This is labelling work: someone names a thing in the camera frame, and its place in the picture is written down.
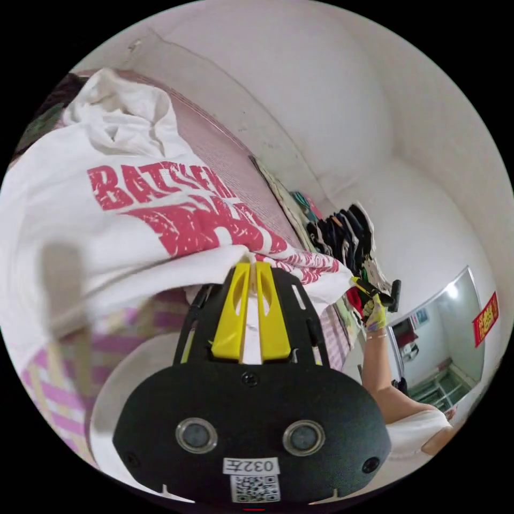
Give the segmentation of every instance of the white label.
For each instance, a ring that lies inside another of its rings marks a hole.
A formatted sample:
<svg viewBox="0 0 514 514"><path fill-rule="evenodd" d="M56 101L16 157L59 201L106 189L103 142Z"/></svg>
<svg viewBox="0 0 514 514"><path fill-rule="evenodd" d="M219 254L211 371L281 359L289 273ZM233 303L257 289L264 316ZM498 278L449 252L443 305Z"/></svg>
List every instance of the white label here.
<svg viewBox="0 0 514 514"><path fill-rule="evenodd" d="M277 457L265 459L223 459L223 474L265 477L280 474Z"/></svg>
<svg viewBox="0 0 514 514"><path fill-rule="evenodd" d="M278 475L230 475L233 503L270 503L280 501Z"/></svg>

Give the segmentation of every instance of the hand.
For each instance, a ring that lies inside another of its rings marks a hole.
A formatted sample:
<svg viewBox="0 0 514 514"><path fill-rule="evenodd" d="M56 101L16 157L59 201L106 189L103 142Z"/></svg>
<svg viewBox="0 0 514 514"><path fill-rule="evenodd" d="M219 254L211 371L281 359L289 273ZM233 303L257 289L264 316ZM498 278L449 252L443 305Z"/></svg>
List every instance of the hand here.
<svg viewBox="0 0 514 514"><path fill-rule="evenodd" d="M387 311L382 305L380 297L376 294L373 299L366 303L362 310L364 317L368 317L366 328L368 331L376 332L388 324Z"/></svg>

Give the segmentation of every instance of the window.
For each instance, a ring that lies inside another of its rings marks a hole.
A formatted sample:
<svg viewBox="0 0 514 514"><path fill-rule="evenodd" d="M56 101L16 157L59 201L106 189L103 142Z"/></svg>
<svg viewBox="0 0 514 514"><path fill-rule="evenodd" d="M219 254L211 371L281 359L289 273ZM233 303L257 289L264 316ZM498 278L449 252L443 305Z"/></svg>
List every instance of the window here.
<svg viewBox="0 0 514 514"><path fill-rule="evenodd" d="M470 390L458 375L449 368L409 390L413 400L437 407L442 412L450 410Z"/></svg>

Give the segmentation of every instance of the person's arm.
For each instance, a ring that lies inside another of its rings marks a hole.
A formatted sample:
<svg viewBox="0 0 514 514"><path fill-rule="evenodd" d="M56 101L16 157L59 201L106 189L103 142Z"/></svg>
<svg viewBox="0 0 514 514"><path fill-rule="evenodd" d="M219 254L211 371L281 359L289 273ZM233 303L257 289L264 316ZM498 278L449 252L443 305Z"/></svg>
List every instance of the person's arm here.
<svg viewBox="0 0 514 514"><path fill-rule="evenodd" d="M437 410L432 405L415 402L392 385L387 345L386 311L378 297L366 307L371 310L367 322L367 341L362 365L362 385L373 396L386 424L418 412Z"/></svg>

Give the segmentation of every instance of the bracelet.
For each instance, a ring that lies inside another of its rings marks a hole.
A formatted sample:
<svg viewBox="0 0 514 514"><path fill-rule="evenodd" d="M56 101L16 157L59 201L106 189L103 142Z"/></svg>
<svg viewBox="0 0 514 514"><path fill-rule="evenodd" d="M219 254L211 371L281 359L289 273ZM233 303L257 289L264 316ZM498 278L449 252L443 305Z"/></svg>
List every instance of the bracelet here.
<svg viewBox="0 0 514 514"><path fill-rule="evenodd" d="M375 335L373 332L370 332L367 337L369 339L381 339L382 337L389 337L387 334Z"/></svg>

